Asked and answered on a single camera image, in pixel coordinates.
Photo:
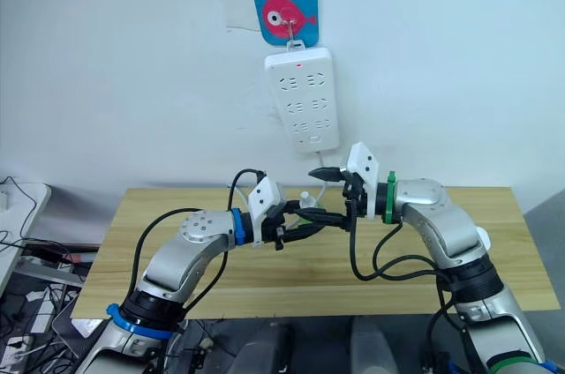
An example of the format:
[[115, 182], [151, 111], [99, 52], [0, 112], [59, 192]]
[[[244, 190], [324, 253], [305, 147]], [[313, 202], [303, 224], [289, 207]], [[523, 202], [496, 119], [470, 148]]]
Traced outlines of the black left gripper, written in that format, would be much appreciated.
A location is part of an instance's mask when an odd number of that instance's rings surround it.
[[267, 210], [267, 215], [261, 223], [261, 240], [263, 243], [273, 243], [276, 251], [281, 251], [286, 243], [305, 240], [321, 232], [322, 224], [306, 223], [295, 228], [285, 227], [285, 214], [301, 214], [299, 200], [288, 200]]

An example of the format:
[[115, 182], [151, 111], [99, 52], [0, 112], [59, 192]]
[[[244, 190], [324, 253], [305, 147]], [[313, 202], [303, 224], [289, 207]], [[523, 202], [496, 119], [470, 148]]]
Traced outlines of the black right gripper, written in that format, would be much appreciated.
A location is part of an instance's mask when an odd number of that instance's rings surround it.
[[357, 173], [341, 170], [339, 167], [318, 167], [308, 172], [310, 177], [323, 182], [339, 183], [344, 181], [342, 195], [345, 198], [347, 215], [328, 212], [325, 209], [299, 209], [296, 214], [314, 224], [336, 227], [352, 231], [357, 226], [357, 219], [367, 214], [367, 193], [365, 181]]

